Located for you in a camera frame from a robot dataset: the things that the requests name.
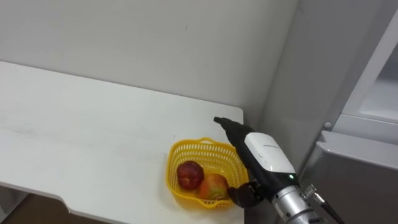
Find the plastic basket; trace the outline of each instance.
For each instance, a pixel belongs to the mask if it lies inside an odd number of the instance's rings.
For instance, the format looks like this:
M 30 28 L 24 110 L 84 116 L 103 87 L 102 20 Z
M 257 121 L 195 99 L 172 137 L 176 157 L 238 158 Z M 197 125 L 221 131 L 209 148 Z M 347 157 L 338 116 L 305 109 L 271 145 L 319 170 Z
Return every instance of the plastic basket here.
M 199 163 L 208 174 L 223 175 L 230 187 L 239 187 L 249 181 L 248 172 L 240 161 L 236 150 L 230 144 L 210 138 L 182 140 L 176 142 L 169 154 L 166 170 L 166 184 L 183 207 L 222 209 L 233 205 L 232 200 L 203 200 L 196 197 L 197 191 L 181 189 L 177 180 L 177 167 L 185 161 Z

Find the white table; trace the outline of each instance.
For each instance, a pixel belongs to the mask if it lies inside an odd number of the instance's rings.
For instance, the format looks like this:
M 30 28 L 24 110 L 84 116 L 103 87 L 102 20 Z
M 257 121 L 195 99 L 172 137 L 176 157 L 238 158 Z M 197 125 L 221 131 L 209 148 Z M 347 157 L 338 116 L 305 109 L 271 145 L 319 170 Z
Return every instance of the white table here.
M 228 141 L 214 116 L 243 122 L 232 106 L 0 62 L 0 185 L 110 223 L 242 224 L 237 207 L 184 210 L 165 185 L 174 142 Z

